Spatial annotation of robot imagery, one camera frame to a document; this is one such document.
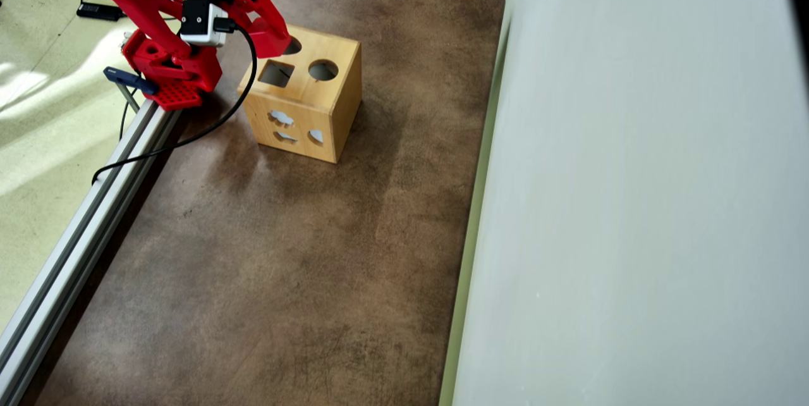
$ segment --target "robotic arm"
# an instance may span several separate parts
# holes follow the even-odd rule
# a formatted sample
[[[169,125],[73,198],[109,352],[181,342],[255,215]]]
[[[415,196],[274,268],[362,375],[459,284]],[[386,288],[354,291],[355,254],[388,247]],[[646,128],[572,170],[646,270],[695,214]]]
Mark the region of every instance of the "robotic arm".
[[[211,92],[222,76],[215,46],[224,37],[212,30],[214,17],[227,16],[248,31],[260,58],[285,51],[291,38],[271,0],[113,0],[138,30],[124,57],[135,71],[157,84],[152,98],[165,110],[199,106],[199,92]],[[248,14],[259,17],[251,20]],[[180,19],[179,36],[162,15]]]

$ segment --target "blue clamp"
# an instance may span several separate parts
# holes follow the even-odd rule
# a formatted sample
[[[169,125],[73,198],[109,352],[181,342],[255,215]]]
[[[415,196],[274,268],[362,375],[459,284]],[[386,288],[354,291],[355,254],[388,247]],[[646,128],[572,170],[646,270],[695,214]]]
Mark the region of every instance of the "blue clamp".
[[[147,95],[153,95],[158,91],[158,86],[145,78],[137,77],[131,72],[121,71],[120,69],[116,69],[112,66],[107,66],[107,68],[104,69],[104,75],[106,75],[107,80],[112,83],[118,83],[121,85],[126,85],[127,87],[136,88]]]

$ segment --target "cutout hole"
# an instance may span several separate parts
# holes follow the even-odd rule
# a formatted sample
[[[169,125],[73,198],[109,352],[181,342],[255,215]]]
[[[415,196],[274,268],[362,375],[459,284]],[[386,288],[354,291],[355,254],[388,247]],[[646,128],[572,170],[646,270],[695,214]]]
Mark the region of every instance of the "cutout hole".
[[[298,40],[297,37],[292,36],[292,40],[289,42],[289,45],[286,46],[286,51],[284,51],[285,55],[295,55],[297,52],[300,52],[303,47],[301,46],[301,41]]]
[[[332,80],[338,76],[338,66],[329,60],[317,60],[309,65],[309,75],[315,80]]]
[[[287,144],[297,144],[297,138],[292,137],[291,135],[284,134],[283,132],[274,132],[272,135],[275,136],[278,140],[287,143]]]
[[[267,114],[267,118],[278,126],[290,127],[292,124],[295,124],[295,120],[293,120],[292,117],[289,117],[289,115],[284,114],[280,110],[270,112]]]
[[[322,130],[309,130],[309,140],[318,145],[323,145],[323,132]]]
[[[267,66],[264,66],[264,70],[261,71],[258,81],[269,83],[270,85],[283,89],[286,87],[286,84],[289,83],[289,78],[292,77],[294,70],[295,66],[268,61]]]

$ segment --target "black power adapter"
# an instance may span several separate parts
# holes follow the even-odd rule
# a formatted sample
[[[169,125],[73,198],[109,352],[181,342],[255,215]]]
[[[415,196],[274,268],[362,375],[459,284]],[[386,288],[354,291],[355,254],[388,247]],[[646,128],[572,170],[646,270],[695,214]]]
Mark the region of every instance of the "black power adapter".
[[[118,22],[118,19],[124,17],[124,11],[121,11],[121,8],[118,6],[97,3],[82,3],[81,5],[78,5],[76,15],[79,17],[89,17],[90,19]]]

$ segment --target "brown tabletop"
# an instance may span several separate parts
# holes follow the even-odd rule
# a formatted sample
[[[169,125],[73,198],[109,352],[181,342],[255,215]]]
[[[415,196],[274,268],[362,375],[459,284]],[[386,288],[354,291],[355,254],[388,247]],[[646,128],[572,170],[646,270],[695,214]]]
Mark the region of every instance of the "brown tabletop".
[[[362,42],[340,163],[241,112],[174,151],[23,403],[437,403],[503,0],[274,2]],[[236,97],[228,41],[185,135]]]

